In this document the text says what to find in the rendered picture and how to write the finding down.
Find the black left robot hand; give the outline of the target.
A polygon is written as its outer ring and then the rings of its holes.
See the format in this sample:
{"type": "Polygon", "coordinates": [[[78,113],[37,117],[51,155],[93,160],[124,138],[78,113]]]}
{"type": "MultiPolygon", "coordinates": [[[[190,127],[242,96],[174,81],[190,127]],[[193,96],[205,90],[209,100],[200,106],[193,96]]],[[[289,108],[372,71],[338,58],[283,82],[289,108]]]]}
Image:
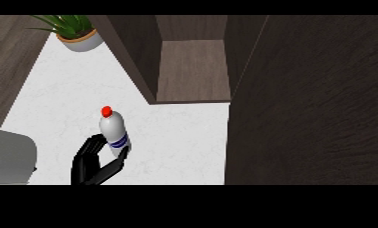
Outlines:
{"type": "Polygon", "coordinates": [[[130,146],[125,146],[118,157],[104,166],[100,166],[99,152],[104,144],[106,139],[102,134],[87,138],[72,159],[72,185],[100,185],[122,170],[130,146]]]}

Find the white red-capped water bottle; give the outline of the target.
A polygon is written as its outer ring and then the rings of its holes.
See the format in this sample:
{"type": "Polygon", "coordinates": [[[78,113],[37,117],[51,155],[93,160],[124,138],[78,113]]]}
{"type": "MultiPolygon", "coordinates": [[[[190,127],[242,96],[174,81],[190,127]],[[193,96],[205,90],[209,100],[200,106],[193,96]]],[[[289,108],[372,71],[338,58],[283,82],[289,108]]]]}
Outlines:
{"type": "Polygon", "coordinates": [[[110,106],[102,108],[100,114],[100,133],[106,139],[113,156],[124,160],[130,151],[130,137],[122,116],[110,106]]]}

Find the dark wooden cabinet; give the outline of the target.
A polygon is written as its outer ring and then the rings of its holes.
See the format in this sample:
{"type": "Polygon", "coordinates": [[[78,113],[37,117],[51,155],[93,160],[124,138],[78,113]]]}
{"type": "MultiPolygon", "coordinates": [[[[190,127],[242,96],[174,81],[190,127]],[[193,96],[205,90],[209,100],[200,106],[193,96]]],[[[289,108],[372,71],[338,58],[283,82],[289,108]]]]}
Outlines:
{"type": "Polygon", "coordinates": [[[91,15],[88,19],[147,103],[231,101],[264,15],[91,15]]]}

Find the dark wooden cabinet door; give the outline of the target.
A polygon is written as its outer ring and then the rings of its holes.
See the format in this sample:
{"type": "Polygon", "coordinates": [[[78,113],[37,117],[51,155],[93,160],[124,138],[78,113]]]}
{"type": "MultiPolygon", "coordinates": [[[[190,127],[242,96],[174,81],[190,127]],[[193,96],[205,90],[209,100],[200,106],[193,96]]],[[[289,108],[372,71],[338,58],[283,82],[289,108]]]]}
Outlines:
{"type": "Polygon", "coordinates": [[[228,105],[226,184],[378,184],[378,15],[268,16],[228,105]]]}

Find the green plant in white pot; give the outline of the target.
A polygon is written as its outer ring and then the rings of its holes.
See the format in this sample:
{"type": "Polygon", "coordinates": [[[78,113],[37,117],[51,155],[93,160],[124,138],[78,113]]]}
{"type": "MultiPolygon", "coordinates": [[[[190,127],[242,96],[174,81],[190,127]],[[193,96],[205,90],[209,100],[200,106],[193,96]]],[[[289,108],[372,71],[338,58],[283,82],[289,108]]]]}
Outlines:
{"type": "Polygon", "coordinates": [[[100,46],[103,39],[85,15],[32,15],[48,25],[41,28],[56,34],[57,40],[73,52],[87,52],[100,46]]]}

